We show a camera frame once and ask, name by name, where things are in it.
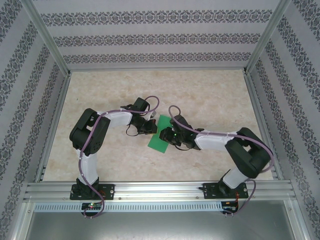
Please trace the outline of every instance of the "wall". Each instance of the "wall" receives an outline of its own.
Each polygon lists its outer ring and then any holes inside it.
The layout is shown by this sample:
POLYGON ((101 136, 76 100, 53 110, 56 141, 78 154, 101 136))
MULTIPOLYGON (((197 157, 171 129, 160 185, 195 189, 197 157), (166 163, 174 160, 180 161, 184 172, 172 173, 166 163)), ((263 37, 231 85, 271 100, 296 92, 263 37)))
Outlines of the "wall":
POLYGON ((320 1, 293 0, 251 72, 285 179, 320 239, 320 1))
POLYGON ((244 67, 279 0, 35 0, 71 70, 244 67))
POLYGON ((64 82, 17 0, 0 2, 0 240, 33 182, 64 82))

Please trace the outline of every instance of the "metal extrusion bar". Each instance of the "metal extrusion bar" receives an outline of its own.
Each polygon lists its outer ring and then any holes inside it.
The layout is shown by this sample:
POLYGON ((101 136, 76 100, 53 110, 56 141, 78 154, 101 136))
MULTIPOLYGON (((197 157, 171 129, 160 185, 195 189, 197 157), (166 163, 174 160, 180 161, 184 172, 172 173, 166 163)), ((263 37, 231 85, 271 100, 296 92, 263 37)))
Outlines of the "metal extrusion bar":
MULTIPOLYGON (((101 182, 115 184, 114 200, 106 202, 203 202, 204 194, 199 187, 203 183, 217 181, 189 182, 101 182)), ((257 180, 253 201, 295 200, 296 194, 290 180, 257 180)), ((74 182, 29 183, 23 198, 24 202, 57 203, 75 202, 69 199, 74 182)), ((251 194, 253 183, 246 183, 251 194)), ((232 201, 234 199, 215 199, 232 201)))

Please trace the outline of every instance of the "green block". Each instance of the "green block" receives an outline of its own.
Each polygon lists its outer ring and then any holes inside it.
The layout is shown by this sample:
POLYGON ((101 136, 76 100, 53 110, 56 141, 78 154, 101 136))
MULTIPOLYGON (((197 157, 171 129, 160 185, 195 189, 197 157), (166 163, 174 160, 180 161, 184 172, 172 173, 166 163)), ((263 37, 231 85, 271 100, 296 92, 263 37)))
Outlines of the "green block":
POLYGON ((159 121, 158 121, 158 131, 155 135, 152 136, 148 147, 155 149, 161 153, 165 153, 167 150, 167 147, 169 145, 169 143, 162 141, 159 136, 160 136, 160 132, 167 128, 167 127, 171 127, 172 125, 170 124, 170 120, 171 117, 165 116, 165 115, 160 115, 159 117, 159 121))

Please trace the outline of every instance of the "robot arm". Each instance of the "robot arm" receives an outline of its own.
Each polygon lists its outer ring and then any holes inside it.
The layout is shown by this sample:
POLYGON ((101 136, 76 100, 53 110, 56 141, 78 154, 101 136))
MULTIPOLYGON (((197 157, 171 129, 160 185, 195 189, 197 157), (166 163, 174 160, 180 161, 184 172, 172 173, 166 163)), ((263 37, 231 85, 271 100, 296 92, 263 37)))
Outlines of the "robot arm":
MULTIPOLYGON (((192 129, 184 117, 177 115, 174 117, 179 123, 192 129)), ((229 170, 219 181, 215 189, 215 195, 230 197, 231 190, 237 188, 247 179, 255 179, 263 168, 270 161, 269 154, 259 145, 233 136, 216 136, 209 134, 198 134, 178 125, 175 121, 170 121, 172 128, 167 127, 160 133, 160 139, 175 146, 185 144, 189 149, 204 150, 214 149, 228 152, 233 159, 236 168, 229 170)), ((199 132, 209 131, 198 128, 199 132)), ((243 127, 237 132, 229 134, 249 137, 260 143, 262 141, 248 128, 243 127)))
MULTIPOLYGON (((121 109, 143 112, 150 105, 142 98, 138 98, 134 104, 122 106, 121 109)), ((96 112, 91 108, 86 109, 81 115, 80 119, 74 126, 70 133, 69 139, 72 141, 72 146, 76 149, 78 158, 80 157, 81 149, 88 139, 92 127, 97 121, 102 112, 96 112)), ((105 139, 107 130, 117 126, 133 125, 136 127, 138 134, 155 134, 157 133, 157 126, 152 113, 146 116, 141 116, 139 113, 131 113, 126 111, 117 111, 105 114, 98 122, 90 142, 83 151, 81 160, 81 169, 83 176, 88 183, 95 189, 98 189, 99 177, 97 173, 97 152, 101 148, 105 139)), ((78 190, 81 195, 93 198, 95 193, 87 186, 81 174, 76 179, 78 190)))

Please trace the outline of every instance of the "beige floor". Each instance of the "beige floor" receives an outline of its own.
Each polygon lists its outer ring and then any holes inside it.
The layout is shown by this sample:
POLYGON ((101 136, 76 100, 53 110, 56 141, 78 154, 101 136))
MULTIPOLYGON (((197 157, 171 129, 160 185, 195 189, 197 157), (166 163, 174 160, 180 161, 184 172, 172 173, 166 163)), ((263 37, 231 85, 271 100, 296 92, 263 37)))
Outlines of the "beige floor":
MULTIPOLYGON (((96 111, 133 104, 137 97, 160 98, 159 115, 169 115, 172 104, 193 128, 238 131, 248 127, 259 135, 257 121, 241 70, 106 71, 72 74, 56 131, 44 181, 75 181, 78 159, 69 134, 86 108, 96 111)), ((156 101, 150 100, 151 106, 156 101)), ((98 152, 101 181, 219 180, 235 164, 226 152, 179 151, 166 153, 147 147, 151 135, 130 137, 126 126, 108 130, 98 152)), ((272 179, 271 172, 258 179, 272 179)))

